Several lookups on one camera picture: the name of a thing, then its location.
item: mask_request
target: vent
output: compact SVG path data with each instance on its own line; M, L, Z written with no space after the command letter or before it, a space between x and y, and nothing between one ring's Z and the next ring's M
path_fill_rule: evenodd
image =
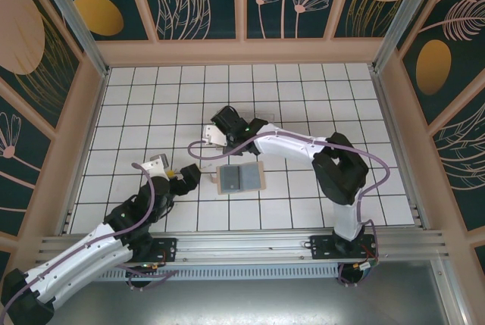
M281 280L293 278L332 278L337 277L337 264L280 264L280 265L245 265L245 266L183 266L158 269L156 274L178 270L171 280ZM125 281L125 271L108 270L96 281ZM133 281L146 280L135 276Z

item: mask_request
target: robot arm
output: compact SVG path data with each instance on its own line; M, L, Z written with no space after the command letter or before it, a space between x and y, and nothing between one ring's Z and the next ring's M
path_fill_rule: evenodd
M204 127L202 138L207 143L223 146L224 153L254 136L275 133L254 139L237 154L248 151L255 155L279 155L311 165L322 192L334 203L335 234L344 241L352 242L362 232L355 196L365 185L368 166L357 153L314 144L316 141L326 141L351 148L351 143L344 135L334 133L330 138L314 138L282 130L258 118L246 123L230 106L222 108L211 121L214 125Z
M140 261L149 252L153 240L149 234L151 224L169 212L176 195L194 190L200 181L200 171L195 164L180 170L183 175L181 180L169 178L165 173L167 166L164 155L142 165L152 179L155 202L148 218L136 229L117 235L147 215L151 196L148 183L140 187L137 195L113 209L90 234L56 258L26 273L15 269L5 276L3 305L9 303L20 289L31 284L8 309L15 325L48 323L56 309L106 270L128 261ZM92 243L97 238L103 239ZM42 275L55 264L55 269Z

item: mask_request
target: white tiled floor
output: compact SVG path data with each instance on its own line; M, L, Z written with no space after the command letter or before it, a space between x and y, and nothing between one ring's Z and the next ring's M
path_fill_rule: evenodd
M292 229L333 226L333 204L323 196L311 166L271 155L245 153L199 162L186 153L202 124L231 104L241 115L265 114L285 129L313 136L345 134L392 167L390 180L362 203L362 219L376 225L414 225L393 148L365 64L256 64L125 67L111 71L71 233L87 233L113 207L138 192L131 162L165 153L173 169L196 163L197 190L179 197L152 232ZM215 148L203 155L220 154ZM218 195L210 173L222 164L263 161L267 188ZM383 170L370 165L367 186Z

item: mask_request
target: purple cable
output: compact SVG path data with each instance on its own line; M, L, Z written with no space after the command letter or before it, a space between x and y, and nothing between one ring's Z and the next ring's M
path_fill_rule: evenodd
M178 270L172 270L171 272L167 272L167 273L163 273L163 274L145 274L145 273L139 272L138 270L133 270L133 269L127 267L127 266L120 265L120 266L117 266L117 267L120 268L120 269L122 269L122 270L125 270L126 272L130 272L131 273L131 276L128 279L128 285L130 286L130 288L132 290L137 289L140 292L142 292L144 290L147 290L147 289L154 289L155 287L162 285L170 277L175 276L178 273ZM157 281L154 284L151 284L150 283L147 286L138 289L131 282L133 276L141 276L141 277L147 277L147 278L163 278L163 280Z
M61 264L63 264L65 261L67 261L69 258L73 257L77 253L81 252L84 248L90 247L91 245L99 242L100 240L106 239L106 238L111 238L112 236L122 236L123 234L126 234L128 232L131 232L132 230L135 230L139 226L141 226L145 220L147 220L152 212L153 206L155 205L155 187L153 186L153 181L152 178L150 177L150 174L148 173L147 170L145 170L142 166L136 163L131 164L133 168L136 168L138 170L141 170L143 175L145 175L149 186L150 186L150 205L149 209L145 213L145 216L136 224L132 225L129 228L120 230L119 232L116 233L111 233L111 234L105 234L103 236L100 236L99 238L95 238L89 242L87 242L85 245L76 248L73 250L71 253L66 255L65 257L61 258L59 261L55 262L50 268L42 272L40 275L37 276L37 278L33 279L32 282L26 284L22 289L20 289L11 299L10 301L5 305L4 309L2 310L2 315L0 315L0 325L4 324L5 317L7 316L7 311L8 309L12 306L12 304L24 293L26 292L30 287L35 285L40 281L41 278L45 277L47 274L49 274L51 271L53 271L55 268L59 267Z
M322 145L322 146L326 146L326 147L330 147L330 148L337 148L337 149L342 149L344 151L354 152L354 153L357 153L358 155L363 155L365 157L369 157L370 159L376 161L378 164L380 164L384 168L384 170L386 171L384 178L381 181L375 183L374 185L370 185L368 188L361 190L360 193L358 194L358 197L357 197L357 221L363 226L365 226L366 224L371 225L372 232L374 234L374 238L375 238L375 242L376 242L376 258L378 258L379 248L378 248L378 245L377 245L377 235L376 235L376 228L375 228L374 222L372 221L372 219L367 220L365 223L361 222L362 198L364 197L365 194L367 194L371 190L376 189L378 186L385 183L391 175L391 170L389 169L389 166L387 166L386 162L384 162L383 160L378 158L376 155L373 155L373 154L366 152L366 151L362 151L361 149L348 147L346 145L337 145L335 143L331 143L331 142L327 142L327 141L314 141L313 139L308 139L308 138L299 136L297 134L293 134L293 133L290 133L290 132L281 132L281 131L278 131L278 130L275 130L275 131L272 131L272 132L257 134L255 136L251 137L250 139L247 139L245 142L241 143L240 145L238 145L234 149L230 150L229 152L224 153L223 155L212 156L212 157L202 157L202 156L198 156L198 155L193 154L191 152L192 147L194 145L199 144L199 143L205 143L205 141L202 141L202 140L190 143L189 146L187 147L187 151L189 152L189 155L191 157L198 159L198 160L207 160L207 161L219 160L221 158L231 156L231 155L241 151L242 148L246 147L249 143L255 141L256 139L261 138L261 137L267 137L267 136L285 136L285 137L289 137L289 138L293 138L293 139L298 139L302 142L311 143L312 145Z

